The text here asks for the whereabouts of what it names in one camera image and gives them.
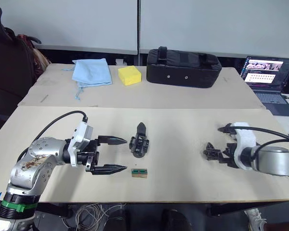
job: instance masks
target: tabletop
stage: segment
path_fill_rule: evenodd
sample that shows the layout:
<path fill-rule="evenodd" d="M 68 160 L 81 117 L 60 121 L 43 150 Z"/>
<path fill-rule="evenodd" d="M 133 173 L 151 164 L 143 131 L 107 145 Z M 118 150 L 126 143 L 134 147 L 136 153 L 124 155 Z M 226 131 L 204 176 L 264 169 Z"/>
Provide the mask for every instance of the tabletop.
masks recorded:
<path fill-rule="evenodd" d="M 72 64 L 51 64 L 19 106 L 73 106 L 114 108 L 264 108 L 237 71 L 224 67 L 211 88 L 189 88 L 146 81 L 146 66 L 137 66 L 142 82 L 124 86 L 118 68 L 109 66 L 112 85 L 85 88 L 75 99 L 78 87 L 72 80 Z"/>
<path fill-rule="evenodd" d="M 218 127 L 232 122 L 283 132 L 264 109 L 126 109 L 94 107 L 19 106 L 0 130 L 0 192 L 3 199 L 10 172 L 19 154 L 53 119 L 84 111 L 93 127 L 92 139 L 113 135 L 128 142 L 143 122 L 150 140 L 147 154 L 135 158 L 128 143 L 102 144 L 99 166 L 119 164 L 127 169 L 109 176 L 93 176 L 83 166 L 57 166 L 41 202 L 252 202 L 289 200 L 289 177 L 227 167 L 207 161 L 207 142 L 224 149 L 233 142 Z M 71 115 L 51 126 L 44 136 L 68 139 L 81 120 Z M 255 132 L 257 142 L 276 139 Z M 281 144 L 289 148 L 289 143 Z M 132 178 L 132 168 L 147 168 L 148 177 Z"/>

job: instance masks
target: bag handle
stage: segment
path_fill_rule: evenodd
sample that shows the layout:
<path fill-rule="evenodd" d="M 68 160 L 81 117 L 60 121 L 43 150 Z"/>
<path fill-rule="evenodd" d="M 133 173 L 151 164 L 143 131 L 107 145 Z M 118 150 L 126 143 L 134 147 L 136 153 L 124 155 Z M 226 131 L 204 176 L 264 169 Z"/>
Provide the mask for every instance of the bag handle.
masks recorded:
<path fill-rule="evenodd" d="M 218 59 L 215 55 L 212 54 L 199 54 L 200 62 L 205 65 L 214 65 L 218 64 Z"/>
<path fill-rule="evenodd" d="M 167 47 L 158 48 L 158 61 L 157 64 L 166 65 L 167 64 Z"/>

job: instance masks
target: laptop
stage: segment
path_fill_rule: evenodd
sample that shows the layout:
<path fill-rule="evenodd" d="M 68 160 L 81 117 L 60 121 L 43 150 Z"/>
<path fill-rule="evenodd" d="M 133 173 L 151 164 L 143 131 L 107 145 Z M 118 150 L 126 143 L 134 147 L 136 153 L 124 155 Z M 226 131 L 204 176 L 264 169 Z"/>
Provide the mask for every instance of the laptop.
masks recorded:
<path fill-rule="evenodd" d="M 248 56 L 241 77 L 275 116 L 289 116 L 281 91 L 289 78 L 289 59 Z"/>

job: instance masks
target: small green component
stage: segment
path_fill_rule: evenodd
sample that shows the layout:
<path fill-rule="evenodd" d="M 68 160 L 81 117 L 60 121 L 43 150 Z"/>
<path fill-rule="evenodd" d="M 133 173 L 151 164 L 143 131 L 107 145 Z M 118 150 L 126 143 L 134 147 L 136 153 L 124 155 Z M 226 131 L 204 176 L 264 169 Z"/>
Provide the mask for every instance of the small green component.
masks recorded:
<path fill-rule="evenodd" d="M 147 171 L 147 169 L 132 169 L 131 170 L 131 173 L 132 174 L 141 174 L 141 175 L 147 175 L 148 174 L 148 171 Z"/>
<path fill-rule="evenodd" d="M 14 204 L 14 203 L 7 202 L 7 201 L 4 201 L 4 200 L 1 202 L 1 204 L 4 207 L 16 209 L 16 211 L 18 213 L 23 213 L 25 209 L 36 208 L 38 206 L 38 203 L 25 205 L 25 204 Z"/>

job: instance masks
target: tangled wires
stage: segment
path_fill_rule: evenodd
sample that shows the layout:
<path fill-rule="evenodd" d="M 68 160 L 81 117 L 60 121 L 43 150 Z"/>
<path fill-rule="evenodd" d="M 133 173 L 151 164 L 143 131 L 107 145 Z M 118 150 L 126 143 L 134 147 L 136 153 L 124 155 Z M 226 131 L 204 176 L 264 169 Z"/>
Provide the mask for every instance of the tangled wires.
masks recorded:
<path fill-rule="evenodd" d="M 75 223 L 76 223 L 76 231 L 97 231 L 102 218 L 104 216 L 108 217 L 109 215 L 107 212 L 115 207 L 123 207 L 124 205 L 114 205 L 108 209 L 103 209 L 103 206 L 101 204 L 90 204 L 90 205 L 83 205 L 80 207 L 75 216 Z M 84 223 L 84 220 L 88 217 L 91 216 L 92 219 L 90 222 Z M 62 222 L 64 225 L 68 228 L 70 226 L 67 224 L 65 219 L 62 219 Z"/>

